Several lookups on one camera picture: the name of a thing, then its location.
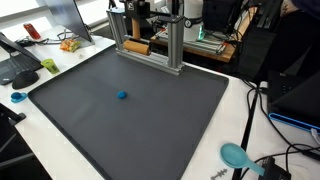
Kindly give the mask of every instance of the white table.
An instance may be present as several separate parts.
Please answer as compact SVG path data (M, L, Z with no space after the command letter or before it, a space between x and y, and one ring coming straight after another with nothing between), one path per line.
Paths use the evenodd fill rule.
M62 27L56 27L41 33L41 36L56 37L56 34L62 31ZM39 59L53 58L60 73L51 75L46 69L40 69L37 71L40 75L39 81L18 92L29 92L114 44L114 41L102 37L94 37L94 39L95 45L78 49L74 53L61 51L58 45L36 45L28 48ZM187 65L219 74L191 64ZM221 179L231 179L233 175L233 169L221 161L219 150L227 142L241 144L248 118L246 93L249 87L239 79L226 77L230 80L228 88L184 172L183 180L208 180L222 169L227 169L228 172ZM27 116L25 120L16 125L16 128L53 179L103 179L85 157L29 99L13 104L10 99L13 92L16 91L12 89L11 84L0 87L1 103L14 112L23 112Z
M267 87L267 83L263 82L261 87ZM268 119L262 113L260 108L260 101L258 101L251 134L248 142L247 153L253 161L276 153L286 152L288 145L281 139L278 133L273 129ZM262 103L264 110L267 111L267 96L262 96ZM311 134L307 131L277 122L272 121L279 131L291 142L299 144L307 144L313 147L318 147L317 143L312 138ZM275 163L285 168L285 156L275 157ZM291 173L292 180L318 180L320 177L320 162L310 159L300 153L289 155L289 172ZM258 179L258 175L249 171L244 179Z

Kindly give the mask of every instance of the light blue spoon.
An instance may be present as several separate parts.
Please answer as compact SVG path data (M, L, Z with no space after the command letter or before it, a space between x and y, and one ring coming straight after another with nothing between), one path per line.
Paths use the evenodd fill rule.
M220 149L222 161L231 168L248 167L260 176L264 175L264 168L251 161L246 152L233 143L224 144Z

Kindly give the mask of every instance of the laptop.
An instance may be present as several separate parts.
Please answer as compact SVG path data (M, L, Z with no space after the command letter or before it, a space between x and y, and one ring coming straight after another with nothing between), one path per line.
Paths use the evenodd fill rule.
M9 59L0 61L0 85L11 83L20 72L36 71L43 67L37 57L2 33L0 33L0 46L10 54Z
M320 130L320 71L308 79L269 72L268 112L272 120Z

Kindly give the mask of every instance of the blue ball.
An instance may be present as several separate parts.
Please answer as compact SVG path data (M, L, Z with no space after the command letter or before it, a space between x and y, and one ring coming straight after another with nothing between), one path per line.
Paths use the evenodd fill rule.
M127 97L127 93L124 92L124 91L119 91L117 96L118 96L119 99L124 99L124 98Z

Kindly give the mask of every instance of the gray mat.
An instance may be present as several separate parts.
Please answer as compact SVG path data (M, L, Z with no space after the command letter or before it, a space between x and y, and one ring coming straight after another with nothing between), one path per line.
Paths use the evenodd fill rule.
M227 84L227 78L191 67L176 77L111 47L29 98L106 179L174 180L183 175ZM119 91L127 98L118 99Z

